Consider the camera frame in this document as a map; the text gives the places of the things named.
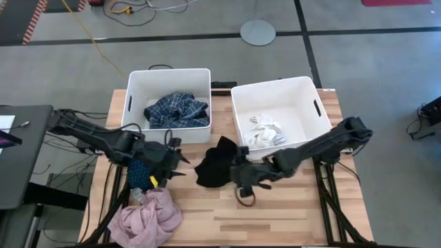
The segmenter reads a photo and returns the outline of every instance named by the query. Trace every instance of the pink cloth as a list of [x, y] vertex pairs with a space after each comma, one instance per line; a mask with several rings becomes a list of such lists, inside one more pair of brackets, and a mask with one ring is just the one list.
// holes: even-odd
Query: pink cloth
[[124, 248], [157, 248], [182, 222], [182, 213], [167, 189], [150, 189], [141, 206], [117, 211], [107, 228]]

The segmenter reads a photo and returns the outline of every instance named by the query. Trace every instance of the wood grain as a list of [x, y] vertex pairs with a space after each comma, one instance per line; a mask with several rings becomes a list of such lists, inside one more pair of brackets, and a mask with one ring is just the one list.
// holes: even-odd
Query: wood grain
[[[107, 127], [121, 126], [125, 92], [114, 91]], [[335, 90], [318, 90], [318, 93], [331, 124], [336, 125], [342, 120], [342, 114]], [[216, 146], [222, 135], [238, 142], [231, 97], [213, 96], [212, 104], [213, 123], [209, 143], [183, 145], [183, 154], [191, 164], [181, 163], [178, 170], [187, 175], [173, 178], [167, 185], [174, 202], [182, 209], [183, 222], [164, 245], [326, 245], [311, 161], [304, 161], [292, 178], [271, 183], [272, 190], [256, 188], [257, 201], [252, 208], [245, 208], [236, 202], [232, 183], [220, 189], [206, 189], [196, 184], [197, 175], [193, 168], [202, 161], [205, 151]], [[341, 162], [355, 171], [351, 156], [343, 156]], [[116, 169], [115, 165], [112, 166], [103, 199], [109, 166], [105, 157], [98, 159], [90, 190], [90, 224], [86, 238], [99, 223], [102, 200], [105, 206], [103, 217], [107, 213]], [[338, 165], [334, 176], [343, 212], [365, 238], [372, 240], [358, 181]], [[131, 199], [130, 204], [137, 203]], [[80, 237], [88, 222], [87, 210], [85, 213]], [[334, 238], [338, 240], [335, 216], [332, 213], [331, 220]]]

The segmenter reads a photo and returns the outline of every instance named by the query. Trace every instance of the gray concrete floor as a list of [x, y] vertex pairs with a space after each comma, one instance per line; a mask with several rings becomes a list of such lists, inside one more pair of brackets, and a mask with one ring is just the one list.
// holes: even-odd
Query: gray concrete floor
[[[440, 26], [440, 1], [432, 2], [366, 8], [351, 0], [301, 1], [309, 30]], [[273, 23], [277, 31], [300, 29], [290, 0], [258, 0], [256, 12], [254, 1], [200, 0], [183, 14], [158, 13], [155, 21], [142, 28], [123, 27], [89, 8], [79, 16], [96, 38], [238, 32], [253, 17]], [[138, 21], [146, 15], [133, 17]], [[43, 14], [32, 40], [84, 38], [69, 14]], [[345, 116], [360, 116], [374, 130], [371, 142], [356, 157], [356, 167], [373, 235], [380, 244], [438, 247], [441, 243], [441, 138], [417, 142], [405, 133], [416, 118], [416, 108], [441, 96], [440, 40], [441, 32], [311, 37], [322, 86], [337, 89]], [[262, 48], [241, 39], [106, 43], [100, 47], [126, 72], [158, 63], [202, 67], [212, 71], [213, 81], [238, 81], [240, 85], [311, 76], [302, 37], [277, 37]], [[106, 112], [113, 89], [127, 86], [126, 79], [93, 45], [0, 48], [0, 82], [2, 104], [50, 103], [94, 112]], [[59, 173], [83, 157], [44, 147], [35, 171], [51, 163], [48, 173]], [[47, 177], [33, 176], [32, 180], [45, 183]], [[50, 234], [75, 240], [78, 229], [57, 226]], [[39, 246], [57, 245], [41, 237]]]

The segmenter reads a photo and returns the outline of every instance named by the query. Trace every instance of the black desk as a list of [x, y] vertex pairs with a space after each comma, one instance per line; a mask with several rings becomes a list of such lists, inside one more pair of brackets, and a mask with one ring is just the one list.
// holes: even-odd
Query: black desk
[[0, 115], [15, 115], [13, 127], [30, 122], [10, 130], [23, 143], [5, 148], [0, 154], [0, 209], [16, 209], [23, 203], [85, 209], [85, 196], [29, 182], [52, 111], [51, 105], [0, 107]]

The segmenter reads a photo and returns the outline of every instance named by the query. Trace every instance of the round metal base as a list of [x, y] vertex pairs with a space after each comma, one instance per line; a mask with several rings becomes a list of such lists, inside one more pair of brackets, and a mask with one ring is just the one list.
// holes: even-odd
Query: round metal base
[[250, 45], [268, 45], [276, 38], [276, 30], [267, 21], [251, 20], [242, 25], [240, 36]]

